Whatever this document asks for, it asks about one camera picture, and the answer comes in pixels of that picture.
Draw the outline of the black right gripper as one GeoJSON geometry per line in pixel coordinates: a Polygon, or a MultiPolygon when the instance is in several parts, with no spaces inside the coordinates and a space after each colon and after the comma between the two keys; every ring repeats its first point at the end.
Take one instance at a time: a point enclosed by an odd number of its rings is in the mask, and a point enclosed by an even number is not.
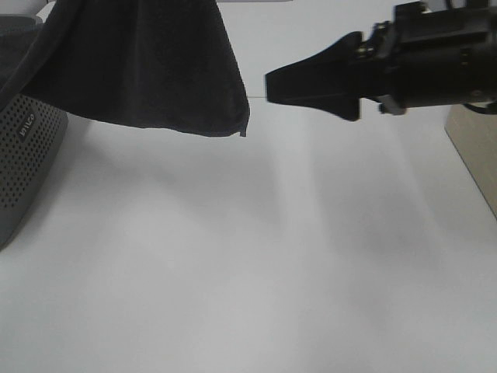
{"type": "Polygon", "coordinates": [[[361,96],[379,103],[382,113],[451,105],[496,113],[496,7],[491,2],[455,7],[448,1],[435,12],[422,1],[396,5],[392,20],[376,23],[362,41],[361,32],[348,33],[309,58],[267,73],[267,101],[359,120],[360,98],[352,92],[349,63],[360,47],[361,96]]]}

